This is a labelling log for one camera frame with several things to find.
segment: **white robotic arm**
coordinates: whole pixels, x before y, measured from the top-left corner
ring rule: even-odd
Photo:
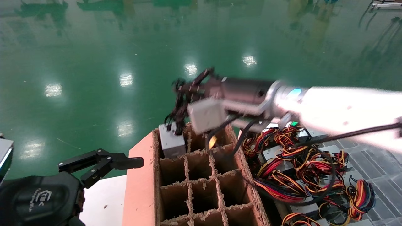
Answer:
[[[355,87],[292,87],[279,80],[219,77],[213,68],[192,82],[178,80],[175,92],[176,106],[167,119],[183,127],[188,116],[197,134],[227,123],[260,132],[274,118],[280,118],[280,128],[297,121],[330,136],[395,124],[394,129],[350,139],[402,153],[402,92]]]
[[[402,92],[354,87],[312,87],[300,96],[278,96],[279,112],[290,112],[299,122],[330,135],[402,123]],[[402,153],[401,129],[350,138]]]

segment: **black cable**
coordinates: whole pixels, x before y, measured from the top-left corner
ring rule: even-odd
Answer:
[[[240,148],[240,145],[243,143],[244,139],[246,139],[246,134],[248,133],[249,129],[254,125],[260,122],[260,119],[256,118],[250,121],[246,127],[242,130],[242,134],[240,135],[239,139],[237,140],[236,146],[234,147],[233,151],[227,156],[228,159],[233,158],[236,154],[237,150]]]
[[[295,144],[294,147],[297,148],[297,147],[300,147],[300,146],[310,146],[310,145],[313,145],[313,144],[324,143],[324,142],[328,142],[328,141],[333,141],[333,140],[338,140],[338,139],[343,139],[343,138],[349,138],[349,137],[358,136],[358,135],[362,135],[362,134],[368,134],[368,133],[379,132],[379,131],[388,130],[388,129],[398,129],[398,128],[402,129],[402,123],[398,122],[398,123],[395,123],[395,124],[381,125],[381,126],[377,126],[377,127],[361,129],[361,130],[353,131],[353,132],[350,132],[350,133],[335,135],[335,136],[328,137],[328,138],[322,138],[322,139],[319,139],[319,140],[308,141],[308,142],[304,142],[304,143],[298,143],[298,144]]]
[[[239,149],[240,145],[243,143],[244,139],[246,138],[246,133],[249,131],[249,129],[251,128],[252,125],[258,123],[259,121],[260,121],[259,119],[254,119],[254,120],[252,120],[252,121],[242,130],[242,134],[240,135],[240,137],[239,137],[239,139],[238,139],[238,141],[237,141],[236,146],[234,147],[233,151],[232,151],[230,154],[227,155],[227,158],[228,158],[228,159],[233,158],[233,156],[236,154],[237,150]],[[332,161],[332,159],[331,159],[330,157],[328,157],[328,156],[325,155],[325,154],[323,154],[323,156],[324,156],[324,158],[327,159],[327,161],[328,161],[328,162],[330,163],[330,165],[331,165],[331,174],[332,174],[331,181],[330,181],[330,183],[329,183],[329,185],[328,185],[328,188],[327,188],[320,196],[318,196],[317,198],[315,198],[315,199],[313,199],[313,200],[311,200],[311,201],[307,201],[307,202],[294,203],[294,202],[285,202],[285,201],[277,200],[277,199],[275,199],[273,196],[271,196],[268,192],[264,191],[264,190],[261,189],[261,188],[259,189],[259,186],[256,186],[255,183],[250,182],[250,181],[249,181],[247,178],[245,178],[241,173],[240,173],[240,175],[241,175],[241,177],[242,177],[248,184],[250,184],[252,187],[254,187],[254,188],[257,189],[257,190],[260,190],[260,191],[261,191],[260,194],[263,194],[264,196],[267,196],[267,197],[270,198],[271,200],[280,201],[280,202],[283,202],[283,203],[285,203],[285,204],[289,204],[289,205],[293,205],[293,206],[306,206],[306,205],[311,205],[311,204],[315,204],[315,203],[318,203],[318,202],[320,202],[321,200],[323,200],[323,199],[332,191],[332,186],[335,184],[335,179],[336,179],[335,165],[334,165],[334,163],[333,163],[333,161]]]
[[[225,129],[225,127],[227,125],[229,125],[230,123],[232,123],[234,120],[242,117],[243,115],[241,114],[237,114],[232,116],[231,118],[227,119],[222,125],[220,125],[219,127],[211,130],[211,132],[208,134],[207,139],[205,140],[205,148],[207,149],[207,151],[209,152],[209,141],[212,139],[212,137],[219,131],[221,131],[222,129]]]

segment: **gray component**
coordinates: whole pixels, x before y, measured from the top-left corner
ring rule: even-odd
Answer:
[[[317,220],[317,223],[319,223],[321,226],[329,226],[329,223],[326,219]]]
[[[345,186],[348,187],[350,186],[350,182],[349,179],[350,177],[353,177],[353,179],[355,180],[359,180],[359,179],[364,179],[363,176],[358,172],[358,171],[349,171],[349,172],[345,172],[345,174],[342,176],[343,181],[345,183]],[[332,175],[328,175],[327,179],[328,180],[322,180],[321,185],[326,185],[329,184],[329,180],[332,178]]]
[[[160,143],[165,158],[177,158],[186,153],[186,144],[183,135],[175,135],[176,124],[172,123],[172,129],[167,130],[165,124],[159,125]]]
[[[331,145],[327,147],[322,147],[320,148],[321,151],[329,152],[331,154],[339,153],[340,149],[336,145]],[[352,171],[353,170],[353,165],[352,163],[348,162],[346,164],[346,171]]]
[[[308,127],[305,127],[307,129],[307,131],[310,133],[310,135],[312,137],[316,137],[316,136],[327,136],[326,133],[320,132],[318,130],[314,130],[314,129],[309,129]],[[303,130],[302,132],[299,133],[298,135],[299,139],[301,140],[304,137],[308,137],[308,134],[306,132],[306,130]]]
[[[249,123],[250,122],[246,120],[236,119],[231,123],[231,125],[240,129],[244,129]],[[260,133],[267,128],[267,125],[269,125],[269,121],[260,121],[260,124],[252,125],[249,131]]]
[[[220,100],[207,98],[188,105],[191,125],[197,135],[215,129],[226,121],[228,114],[221,103]]]
[[[14,141],[0,138],[0,185],[10,169]]]
[[[349,223],[348,226],[373,226],[369,219]]]
[[[312,197],[307,197],[305,201],[311,201],[311,200],[313,200]],[[290,205],[289,207],[293,213],[305,214],[306,216],[312,218],[313,220],[317,219],[318,217],[318,205],[316,203],[306,206]]]
[[[272,147],[270,149],[267,149],[267,150],[263,151],[264,158],[266,160],[269,160],[271,158],[276,158],[275,153],[278,152],[278,150],[280,148],[281,148],[280,146],[275,146],[275,147]]]
[[[266,162],[262,153],[258,153],[257,157],[262,164],[264,164]]]
[[[352,176],[353,179],[355,180],[360,180],[360,179],[364,179],[363,176],[358,172],[358,171],[351,171],[351,172],[346,172],[342,177],[343,177],[343,181],[345,182],[345,186],[349,187],[351,184],[349,182],[350,177]]]
[[[263,151],[264,158],[266,160],[269,160],[271,158],[276,158],[275,153],[278,153],[279,149],[280,149],[280,146],[275,146],[275,147],[272,147],[270,149],[267,149],[267,150]],[[293,169],[293,165],[289,161],[284,161],[282,164],[280,164],[277,167],[277,169],[280,170],[281,172],[285,173],[285,171]]]

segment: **colored wires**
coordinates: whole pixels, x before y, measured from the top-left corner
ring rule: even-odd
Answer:
[[[267,130],[262,131],[255,142],[254,151],[256,153],[262,152],[264,150],[264,147],[267,147],[269,145],[269,139],[277,131],[278,131],[277,128],[269,128]]]
[[[301,213],[292,213],[286,215],[283,220],[282,220],[282,225],[281,226],[321,226],[318,222],[315,220],[309,218],[308,216],[301,214]]]
[[[279,172],[276,168],[283,160],[273,158],[264,164],[254,179],[257,186],[264,189],[276,200],[289,203],[302,202],[306,197],[304,188],[292,178]]]
[[[254,148],[251,147],[255,143],[257,135],[255,133],[249,133],[248,137],[243,141],[243,152],[246,157],[253,158],[256,156]]]
[[[375,193],[373,186],[363,179],[355,180],[356,186],[349,186],[346,194],[349,197],[349,216],[354,220],[361,220],[363,214],[375,206]]]

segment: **robotic arm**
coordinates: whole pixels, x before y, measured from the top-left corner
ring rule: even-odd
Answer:
[[[8,171],[12,141],[0,139],[0,172]],[[97,149],[58,164],[54,176],[29,176],[0,183],[0,226],[85,226],[78,217],[83,210],[84,188],[90,188],[112,169],[140,168],[141,157]],[[71,175],[93,166],[80,179]]]
[[[393,129],[366,133],[352,139],[402,153],[402,92],[354,87],[293,87],[281,81],[257,81],[219,77],[213,68],[195,80],[178,80],[173,112],[176,134],[189,117],[194,131],[201,134],[222,125],[229,115],[241,114],[231,124],[245,128],[259,119],[250,131],[260,132],[279,120],[283,128],[290,121],[330,135],[393,124]]]

